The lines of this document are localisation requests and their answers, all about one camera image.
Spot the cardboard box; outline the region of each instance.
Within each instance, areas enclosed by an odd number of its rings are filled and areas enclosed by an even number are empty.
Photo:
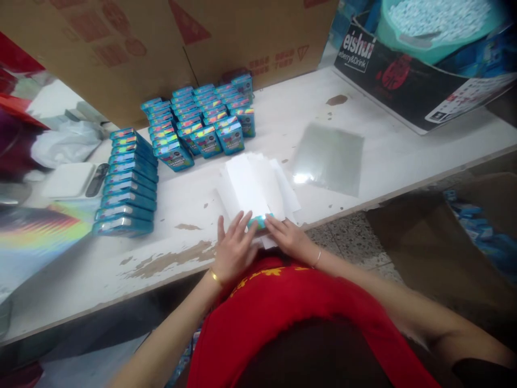
[[[517,238],[517,176],[504,172],[453,187],[483,208],[498,232]],[[396,199],[367,218],[406,285],[486,324],[517,321],[517,288],[474,245],[441,192]]]
[[[508,90],[517,73],[466,78],[384,46],[353,19],[334,63],[343,77],[420,135]]]
[[[1,30],[123,128],[173,90],[251,72],[255,89],[314,70],[337,0],[2,2]]]

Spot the teal bucket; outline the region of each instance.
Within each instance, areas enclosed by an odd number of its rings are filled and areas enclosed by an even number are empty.
[[[389,9],[403,0],[383,0],[381,7],[381,18],[377,27],[378,40],[390,49],[402,51],[413,58],[434,65],[457,49],[472,43],[488,35],[505,21],[504,7],[499,1],[491,2],[491,10],[488,13],[485,25],[481,30],[468,38],[455,41],[433,42],[426,39],[418,39],[403,34],[392,22],[389,16]]]

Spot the plastic bag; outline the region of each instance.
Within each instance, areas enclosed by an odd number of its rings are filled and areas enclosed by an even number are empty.
[[[68,121],[57,131],[43,132],[31,148],[32,158],[44,167],[55,169],[64,163],[83,162],[101,143],[102,128],[89,121]]]

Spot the clear plastic sheet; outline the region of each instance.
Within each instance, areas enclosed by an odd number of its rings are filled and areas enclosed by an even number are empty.
[[[359,196],[363,143],[359,135],[311,123],[297,147],[294,182]]]

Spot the woman's right hand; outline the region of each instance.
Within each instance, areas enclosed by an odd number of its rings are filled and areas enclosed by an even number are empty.
[[[316,263],[320,248],[297,225],[288,219],[280,222],[269,214],[264,224],[282,252],[311,267]]]

